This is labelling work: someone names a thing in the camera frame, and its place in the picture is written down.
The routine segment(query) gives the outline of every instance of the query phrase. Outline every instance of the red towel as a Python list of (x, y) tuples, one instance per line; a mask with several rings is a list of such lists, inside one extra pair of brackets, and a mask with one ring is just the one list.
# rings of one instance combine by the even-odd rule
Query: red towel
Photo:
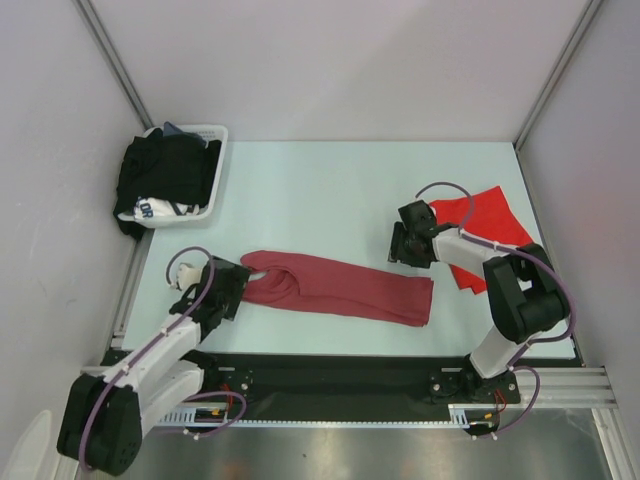
[[(474, 195), (473, 200), (476, 208), (473, 216), (464, 226), (466, 231), (489, 240), (519, 247), (533, 241), (511, 213), (500, 187), (493, 187), (486, 192)], [(458, 224), (469, 210), (469, 200), (466, 197), (457, 200), (436, 200), (429, 205), (436, 210), (438, 224), (446, 222)], [(487, 284), (480, 277), (459, 267), (452, 266), (451, 271), (460, 289), (471, 288), (475, 294), (487, 289)]]
[(299, 312), (333, 313), (422, 327), (433, 282), (297, 253), (258, 251), (242, 257), (253, 272), (243, 300)]

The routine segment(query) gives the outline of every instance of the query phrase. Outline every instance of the laundry basket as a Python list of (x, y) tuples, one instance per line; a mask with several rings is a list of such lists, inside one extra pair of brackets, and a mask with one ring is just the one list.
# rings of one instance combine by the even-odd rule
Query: laundry basket
[[(200, 211), (196, 215), (182, 215), (175, 217), (152, 217), (142, 218), (135, 220), (132, 213), (120, 213), (118, 218), (123, 222), (136, 222), (146, 228), (164, 228), (164, 227), (178, 227), (178, 226), (196, 226), (203, 224), (213, 212), (213, 206), (216, 199), (216, 192), (218, 191), (218, 185), (220, 184), (220, 175), (222, 172), (222, 166), (224, 164), (224, 152), (227, 148), (227, 138), (229, 137), (229, 131), (222, 125), (177, 125), (177, 127), (185, 133), (197, 133), (207, 142), (211, 140), (220, 140), (222, 145), (220, 146), (220, 156), (218, 157), (218, 165), (216, 167), (216, 173), (213, 179), (213, 188), (211, 189), (211, 195), (209, 196), (209, 203), (206, 206), (200, 208)], [(162, 127), (150, 128), (144, 132), (144, 136), (148, 136), (156, 128), (162, 129)]]

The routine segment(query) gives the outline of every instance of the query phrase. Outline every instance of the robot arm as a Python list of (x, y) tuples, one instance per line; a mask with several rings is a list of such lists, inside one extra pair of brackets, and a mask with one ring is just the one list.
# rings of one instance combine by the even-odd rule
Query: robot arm
[[(249, 280), (245, 267), (213, 257), (215, 275), (204, 292), (210, 266), (181, 265), (175, 286), (185, 289), (174, 304), (160, 333), (131, 352), (100, 377), (83, 374), (72, 385), (57, 449), (62, 455), (86, 461), (111, 475), (120, 475), (133, 463), (143, 438), (166, 414), (203, 384), (215, 383), (210, 359), (193, 351), (223, 319), (233, 320)], [(192, 308), (195, 298), (203, 300)], [(98, 399), (104, 401), (93, 422), (88, 422)], [(88, 441), (83, 442), (89, 428)]]
[[(402, 221), (394, 225), (389, 261), (419, 268), (440, 261), (486, 281), (494, 327), (469, 357), (482, 379), (504, 373), (524, 344), (568, 316), (566, 297), (539, 266), (469, 241), (464, 237), (473, 237), (468, 233), (463, 237), (456, 225), (437, 225), (436, 213), (423, 201), (398, 211)], [(530, 244), (518, 250), (550, 267), (541, 246)], [(521, 282), (530, 285), (523, 290)]]

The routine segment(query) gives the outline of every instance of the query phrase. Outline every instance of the purple cable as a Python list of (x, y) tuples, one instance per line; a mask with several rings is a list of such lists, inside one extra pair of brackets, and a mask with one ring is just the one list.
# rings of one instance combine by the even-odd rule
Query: purple cable
[(430, 188), (433, 188), (433, 187), (452, 187), (452, 188), (455, 188), (457, 190), (460, 190), (469, 199), (469, 210), (467, 210), (467, 213), (465, 214), (464, 218), (460, 222), (460, 226), (459, 226), (459, 228), (462, 228), (469, 221), (469, 219), (473, 215), (473, 212), (476, 209), (476, 203), (473, 200), (473, 197), (471, 196), (471, 194), (464, 187), (461, 187), (457, 183), (433, 182), (433, 183), (430, 183), (429, 185), (427, 185), (426, 187), (421, 188), (420, 191), (418, 193), (416, 193), (416, 199), (419, 198), (420, 195), (422, 195), (424, 192), (426, 192), (427, 190), (429, 190)]
[(507, 366), (513, 366), (518, 360), (520, 360), (520, 358), (522, 357), (522, 355), (524, 355), (524, 353), (529, 349), (529, 347), (531, 345), (534, 345), (536, 343), (552, 343), (552, 342), (558, 342), (560, 340), (564, 340), (565, 338), (568, 338), (571, 336), (571, 334), (573, 333), (575, 326), (576, 326), (576, 304), (575, 304), (575, 300), (573, 299), (573, 296), (569, 293), (569, 289), (567, 288), (566, 284), (562, 281), (562, 279), (560, 278), (560, 276), (553, 271), (553, 269), (551, 267), (549, 267), (546, 263), (544, 263), (542, 260), (534, 257), (533, 255), (529, 255), (526, 252), (521, 252), (520, 250), (516, 250), (514, 248), (509, 248), (506, 247), (504, 245), (495, 245), (493, 242), (486, 240), (484, 238), (480, 238), (480, 237), (476, 237), (474, 235), (470, 235), (468, 233), (466, 233), (464, 231), (464, 226), (465, 224), (469, 221), (469, 219), (471, 218), (471, 215), (473, 214), (473, 210), (474, 210), (474, 202), (473, 202), (473, 197), (471, 196), (471, 194), (465, 190), (463, 187), (461, 187), (460, 185), (456, 185), (455, 183), (451, 183), (451, 182), (434, 182), (431, 183), (429, 185), (427, 185), (426, 187), (422, 188), (417, 194), (416, 194), (416, 198), (418, 198), (422, 193), (424, 193), (425, 191), (427, 191), (428, 189), (432, 188), (432, 187), (436, 187), (436, 186), (440, 186), (440, 185), (444, 185), (444, 186), (448, 186), (448, 187), (453, 187), (456, 188), (458, 190), (460, 190), (461, 192), (463, 192), (466, 197), (469, 199), (469, 211), (467, 212), (467, 214), (464, 216), (464, 218), (462, 219), (462, 221), (460, 222), (460, 225), (458, 226), (458, 230), (460, 232), (460, 237), (464, 238), (465, 240), (467, 240), (468, 242), (471, 243), (475, 243), (476, 245), (481, 245), (483, 247), (487, 247), (487, 248), (495, 248), (496, 250), (502, 252), (502, 253), (509, 253), (512, 255), (517, 255), (518, 257), (524, 258), (525, 260), (528, 260), (532, 263), (534, 263), (536, 266), (540, 267), (547, 275), (549, 275), (553, 281), (558, 285), (558, 287), (560, 288), (560, 290), (562, 291), (562, 293), (564, 294), (565, 298), (567, 299), (567, 302), (569, 303), (569, 325), (567, 325), (567, 330), (555, 337), (550, 337), (550, 338), (534, 338), (533, 340), (531, 340), (530, 342), (528, 342), (528, 344), (524, 344), (522, 346), (522, 348), (520, 350), (518, 350), (518, 352), (511, 358), (511, 360), (509, 360), (509, 362), (507, 363)]
[(533, 392), (533, 395), (531, 396), (531, 401), (526, 406), (526, 408), (524, 409), (522, 414), (520, 414), (520, 416), (516, 420), (511, 422), (509, 425), (507, 425), (504, 428), (499, 430), (500, 432), (506, 432), (508, 430), (511, 430), (513, 427), (518, 425), (520, 422), (522, 422), (522, 420), (524, 420), (524, 418), (529, 414), (529, 412), (531, 412), (531, 409), (533, 408), (533, 405), (536, 403), (536, 400), (538, 399), (538, 394), (540, 393), (540, 385), (541, 385), (540, 375), (533, 368), (527, 367), (525, 365), (514, 367), (513, 365), (518, 360), (520, 360), (520, 358), (522, 358), (524, 353), (529, 349), (529, 347), (531, 345), (533, 345), (535, 343), (558, 342), (560, 340), (564, 340), (565, 338), (568, 338), (568, 337), (571, 336), (571, 334), (573, 333), (573, 331), (575, 329), (575, 326), (576, 326), (575, 300), (573, 299), (573, 296), (569, 293), (569, 289), (567, 288), (565, 283), (562, 281), (562, 279), (558, 276), (558, 274), (556, 272), (554, 272), (553, 269), (551, 267), (549, 267), (546, 263), (544, 263), (542, 260), (534, 257), (533, 255), (529, 255), (526, 252), (521, 252), (520, 250), (516, 250), (514, 248), (509, 248), (509, 247), (506, 247), (504, 245), (496, 245), (496, 244), (494, 244), (494, 242), (491, 242), (491, 241), (486, 240), (484, 238), (476, 237), (476, 236), (473, 236), (473, 235), (470, 235), (470, 234), (466, 233), (464, 231), (464, 226), (469, 221), (469, 219), (471, 218), (471, 215), (473, 215), (473, 211), (474, 211), (475, 205), (474, 205), (473, 197), (471, 196), (471, 194), (467, 190), (465, 190), (463, 187), (461, 187), (460, 185), (456, 185), (455, 183), (451, 183), (451, 182), (434, 182), (434, 183), (431, 183), (431, 184), (427, 185), (426, 187), (422, 188), (416, 194), (416, 198), (418, 198), (420, 195), (422, 195), (424, 192), (426, 192), (430, 188), (441, 186), (441, 185), (442, 186), (449, 186), (449, 187), (456, 188), (456, 189), (460, 190), (462, 193), (464, 193), (465, 196), (469, 199), (469, 210), (467, 211), (467, 214), (464, 216), (464, 218), (460, 222), (460, 225), (458, 226), (458, 232), (460, 233), (460, 238), (463, 238), (468, 242), (475, 243), (476, 245), (481, 245), (483, 247), (488, 247), (488, 248), (494, 248), (494, 249), (496, 249), (496, 250), (498, 250), (500, 252), (503, 252), (503, 253), (516, 255), (518, 257), (524, 258), (525, 260), (528, 260), (528, 261), (534, 263), (536, 266), (540, 267), (547, 275), (549, 275), (551, 278), (553, 278), (553, 281), (556, 283), (556, 285), (558, 285), (558, 287), (560, 288), (560, 290), (564, 294), (565, 298), (567, 299), (567, 302), (569, 303), (569, 325), (567, 325), (567, 330), (564, 333), (562, 333), (562, 334), (560, 334), (558, 336), (555, 336), (555, 337), (551, 337), (551, 338), (535, 338), (535, 339), (531, 340), (530, 342), (525, 343), (520, 348), (520, 350), (518, 350), (516, 352), (516, 354), (511, 358), (511, 360), (509, 360), (507, 362), (507, 367), (513, 372), (518, 372), (518, 371), (521, 371), (521, 370), (527, 370), (527, 371), (531, 372), (534, 375), (534, 377), (536, 378), (536, 388), (535, 388), (535, 390)]
[[(247, 411), (247, 399), (244, 398), (244, 395), (241, 395), (241, 394), (239, 394), (237, 392), (230, 392), (230, 391), (227, 391), (227, 390), (220, 390), (220, 391), (217, 391), (217, 392), (197, 393), (196, 395), (192, 395), (191, 397), (189, 397), (189, 398), (187, 398), (185, 400), (185, 402), (192, 402), (194, 400), (201, 400), (203, 398), (222, 397), (222, 396), (233, 397), (233, 398), (237, 398), (238, 400), (240, 400), (240, 403), (242, 403), (242, 408), (240, 409), (240, 412), (238, 413), (238, 415), (233, 417), (227, 423), (223, 423), (219, 427), (216, 427), (214, 430), (211, 430), (209, 432), (204, 432), (204, 433), (197, 434), (199, 436), (199, 438), (212, 437), (212, 436), (214, 436), (214, 435), (226, 430), (231, 425), (233, 425), (238, 420), (240, 420), (243, 417), (244, 413)], [(165, 430), (162, 433), (184, 433), (184, 430), (172, 428), (172, 429)]]
[[(213, 277), (214, 277), (214, 270), (215, 270), (215, 264), (213, 262), (213, 257), (211, 256), (211, 254), (205, 248), (194, 246), (194, 247), (187, 247), (187, 248), (184, 248), (184, 249), (180, 250), (169, 261), (169, 264), (167, 265), (166, 275), (165, 275), (169, 285), (171, 285), (171, 279), (169, 277), (169, 272), (171, 270), (171, 267), (173, 266), (173, 263), (182, 254), (184, 254), (186, 252), (190, 252), (190, 251), (199, 251), (199, 252), (204, 253), (207, 256), (208, 263), (209, 263), (209, 265), (211, 265), (211, 270), (209, 271), (209, 278), (207, 278), (207, 283), (206, 283), (204, 289), (202, 290), (202, 293), (200, 294), (200, 296), (195, 299), (193, 304), (189, 308), (187, 308), (187, 310), (182, 315), (180, 315), (180, 317), (178, 317), (173, 323), (171, 323), (171, 325), (169, 325), (169, 327), (167, 327), (167, 332), (171, 332), (171, 331), (175, 330), (178, 327), (178, 325), (180, 325), (189, 315), (191, 315), (191, 313), (193, 313), (193, 311), (196, 308), (198, 308), (198, 306), (204, 300), (204, 297), (207, 295), (207, 293), (209, 293), (209, 289), (211, 288), (211, 285), (213, 284)], [(149, 350), (151, 350), (153, 347), (155, 347), (158, 344), (158, 342), (161, 339), (164, 338), (164, 336), (165, 335), (163, 333), (159, 333), (147, 345), (142, 347), (140, 349), (140, 351), (129, 361), (129, 364), (128, 364), (129, 368), (131, 368), (135, 364), (137, 364), (140, 361), (140, 359), (142, 357), (144, 357), (149, 352)], [(98, 416), (98, 412), (100, 411), (100, 408), (104, 404), (107, 396), (109, 395), (109, 393), (111, 392), (111, 390), (113, 389), (115, 384), (118, 383), (118, 381), (124, 375), (125, 375), (125, 372), (123, 370), (120, 370), (113, 377), (113, 379), (104, 388), (104, 390), (102, 391), (102, 393), (100, 394), (100, 396), (96, 400), (96, 403), (94, 404), (93, 408), (91, 409), (91, 412), (89, 413), (89, 417), (87, 418), (87, 423), (85, 423), (84, 430), (82, 431), (82, 436), (80, 437), (80, 447), (78, 448), (78, 461), (80, 462), (80, 468), (82, 468), (82, 470), (84, 470), (85, 472), (91, 472), (91, 471), (94, 470), (93, 468), (91, 468), (91, 466), (89, 466), (89, 464), (87, 464), (87, 458), (86, 458), (87, 446), (89, 444), (89, 435), (91, 433), (91, 427), (93, 427), (93, 423), (95, 422), (96, 417)]]
[[(481, 245), (483, 247), (488, 247), (488, 248), (493, 248), (493, 246), (494, 246), (493, 242), (490, 242), (490, 241), (485, 240), (483, 238), (479, 238), (479, 237), (475, 237), (475, 236), (469, 235), (468, 233), (465, 233), (465, 232), (461, 232), (460, 236), (462, 238), (464, 238), (465, 240), (471, 242), (471, 243), (475, 243), (476, 245)], [(529, 346), (534, 345), (536, 343), (559, 342), (560, 340), (564, 340), (565, 338), (569, 338), (571, 336), (571, 334), (573, 333), (573, 331), (575, 329), (575, 326), (576, 326), (576, 314), (575, 314), (576, 306), (575, 306), (575, 300), (573, 299), (573, 296), (569, 293), (569, 290), (566, 287), (566, 285), (564, 284), (564, 282), (562, 281), (562, 279), (560, 279), (558, 274), (556, 272), (554, 272), (553, 269), (551, 267), (549, 267), (546, 263), (544, 263), (542, 260), (540, 260), (539, 258), (536, 258), (533, 255), (530, 255), (530, 254), (528, 254), (526, 252), (521, 252), (520, 250), (516, 250), (514, 248), (505, 247), (503, 245), (496, 246), (496, 250), (498, 250), (500, 252), (503, 252), (503, 253), (509, 253), (509, 254), (512, 254), (512, 255), (517, 255), (518, 257), (524, 258), (525, 260), (528, 260), (528, 261), (534, 263), (536, 266), (538, 266), (540, 269), (542, 269), (547, 275), (549, 275), (551, 278), (553, 278), (553, 281), (556, 283), (556, 285), (558, 285), (558, 287), (560, 287), (560, 290), (562, 290), (562, 293), (564, 294), (564, 296), (567, 299), (567, 302), (569, 303), (569, 325), (567, 325), (567, 330), (564, 333), (561, 333), (560, 335), (557, 335), (555, 337), (534, 338), (533, 340), (528, 342), (528, 344), (525, 343), (522, 346), (522, 348), (520, 350), (518, 350), (518, 352), (507, 363), (507, 366), (511, 367), (518, 360), (520, 360), (520, 358), (522, 358), (522, 355), (524, 355), (524, 353), (529, 349)]]
[[(515, 372), (520, 372), (520, 371), (523, 371), (523, 370), (531, 372), (531, 374), (536, 378), (536, 387), (533, 390), (533, 395), (531, 395), (531, 401), (526, 406), (526, 408), (522, 411), (522, 413), (520, 414), (520, 416), (518, 418), (516, 418), (509, 425), (506, 425), (506, 426), (504, 426), (502, 428), (499, 428), (497, 430), (498, 433), (508, 432), (509, 430), (511, 430), (516, 425), (519, 425), (522, 422), (522, 420), (524, 420), (524, 418), (529, 414), (529, 412), (531, 412), (531, 409), (533, 408), (533, 405), (536, 403), (536, 400), (538, 399), (538, 395), (540, 394), (540, 386), (541, 386), (541, 383), (542, 383), (542, 381), (540, 380), (540, 374), (537, 371), (535, 371), (533, 368), (527, 367), (526, 365), (520, 365), (519, 367), (515, 367), (513, 369), (513, 372), (515, 373)], [(486, 435), (480, 435), (478, 438), (493, 438), (493, 436), (489, 433), (489, 434), (486, 434)]]

